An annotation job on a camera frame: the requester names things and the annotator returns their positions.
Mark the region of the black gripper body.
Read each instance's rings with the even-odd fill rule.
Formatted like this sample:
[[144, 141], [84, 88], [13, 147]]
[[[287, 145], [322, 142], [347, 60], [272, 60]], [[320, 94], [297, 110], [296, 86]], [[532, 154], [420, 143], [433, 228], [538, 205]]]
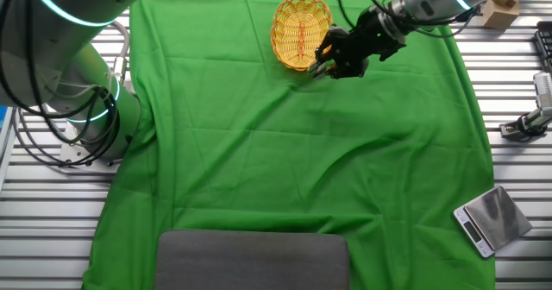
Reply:
[[369, 63], [368, 57], [373, 54], [377, 54], [380, 61], [385, 61], [405, 47], [405, 38], [402, 35], [390, 35], [390, 31], [381, 21], [383, 18], [386, 15], [375, 7], [361, 13], [356, 26], [338, 48], [338, 64], [362, 60]]

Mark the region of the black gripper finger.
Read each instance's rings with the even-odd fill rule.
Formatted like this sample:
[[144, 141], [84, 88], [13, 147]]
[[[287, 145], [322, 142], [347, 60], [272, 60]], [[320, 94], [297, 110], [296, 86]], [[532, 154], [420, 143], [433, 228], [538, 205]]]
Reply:
[[334, 63], [323, 73], [332, 79], [362, 78], [367, 70], [369, 63], [367, 60], [361, 62], [346, 62], [342, 64]]
[[326, 35], [321, 44], [315, 49], [316, 64], [321, 66], [325, 62], [332, 60], [336, 54], [336, 49], [342, 44], [341, 35]]

